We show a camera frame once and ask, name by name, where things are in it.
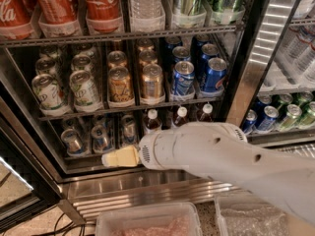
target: plastic bottle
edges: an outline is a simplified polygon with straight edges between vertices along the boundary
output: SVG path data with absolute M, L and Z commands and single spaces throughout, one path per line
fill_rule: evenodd
M 148 115 L 144 117 L 145 134 L 150 134 L 161 129 L 161 121 L 158 118 L 158 112 L 155 109 L 150 109 Z
M 173 114 L 172 128 L 178 128 L 186 123 L 188 123 L 187 108 L 181 106 Z
M 197 111 L 198 122 L 212 122 L 213 106 L 209 103 L 205 104 L 203 109 Z
M 130 0 L 132 17 L 154 19 L 160 17 L 161 0 Z

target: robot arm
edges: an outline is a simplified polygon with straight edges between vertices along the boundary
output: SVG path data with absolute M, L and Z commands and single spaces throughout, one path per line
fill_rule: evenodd
M 251 146 L 226 123 L 189 123 L 146 135 L 140 157 L 150 169 L 183 169 L 248 190 L 315 225 L 315 160 Z

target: bottle cap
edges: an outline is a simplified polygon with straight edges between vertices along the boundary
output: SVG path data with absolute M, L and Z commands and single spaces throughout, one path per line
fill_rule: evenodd
M 211 104 L 205 104 L 203 107 L 203 111 L 206 114 L 211 114 L 213 112 L 213 106 Z
M 148 112 L 148 117 L 150 119 L 157 119 L 158 112 L 155 109 L 150 109 L 149 112 Z
M 178 110 L 177 110 L 177 114 L 180 116 L 180 117 L 185 117 L 187 115 L 187 108 L 186 107 L 179 107 Z

